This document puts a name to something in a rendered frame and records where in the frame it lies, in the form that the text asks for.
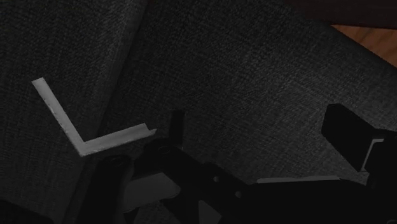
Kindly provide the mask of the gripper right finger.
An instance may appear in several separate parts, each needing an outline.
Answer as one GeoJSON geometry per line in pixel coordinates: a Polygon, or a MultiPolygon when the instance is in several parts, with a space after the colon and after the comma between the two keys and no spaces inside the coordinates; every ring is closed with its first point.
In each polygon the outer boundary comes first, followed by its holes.
{"type": "Polygon", "coordinates": [[[397,185],[397,130],[373,127],[342,104],[329,104],[321,134],[358,172],[397,185]]]}

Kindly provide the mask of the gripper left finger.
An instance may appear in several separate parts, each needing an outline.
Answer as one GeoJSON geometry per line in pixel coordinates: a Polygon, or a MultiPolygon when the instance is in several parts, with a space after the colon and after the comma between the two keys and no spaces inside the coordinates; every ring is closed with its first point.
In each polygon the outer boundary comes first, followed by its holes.
{"type": "Polygon", "coordinates": [[[183,151],[185,114],[173,111],[169,136],[136,160],[111,155],[93,173],[76,224],[133,224],[133,211],[160,201],[181,224],[248,224],[248,185],[183,151]]]}

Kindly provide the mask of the dark grey fabric sofa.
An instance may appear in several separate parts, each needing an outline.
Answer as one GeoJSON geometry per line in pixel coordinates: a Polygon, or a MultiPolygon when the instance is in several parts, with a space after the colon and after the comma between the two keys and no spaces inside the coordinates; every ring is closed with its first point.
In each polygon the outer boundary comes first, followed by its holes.
{"type": "Polygon", "coordinates": [[[351,172],[320,134],[340,102],[397,130],[397,68],[280,0],[0,0],[0,224],[74,224],[101,153],[80,157],[32,85],[84,140],[145,123],[245,181],[351,172]]]}

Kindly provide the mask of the white L-shaped object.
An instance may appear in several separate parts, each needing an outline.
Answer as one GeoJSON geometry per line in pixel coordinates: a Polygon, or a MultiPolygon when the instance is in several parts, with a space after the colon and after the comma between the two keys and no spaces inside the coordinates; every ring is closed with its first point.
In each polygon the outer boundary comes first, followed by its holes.
{"type": "Polygon", "coordinates": [[[156,129],[149,129],[145,123],[119,130],[105,136],[97,137],[89,141],[84,141],[64,111],[60,102],[48,86],[44,78],[31,81],[32,85],[47,105],[53,117],[59,123],[67,138],[70,140],[80,157],[85,157],[105,151],[123,144],[131,143],[146,137],[153,136],[156,129]]]}

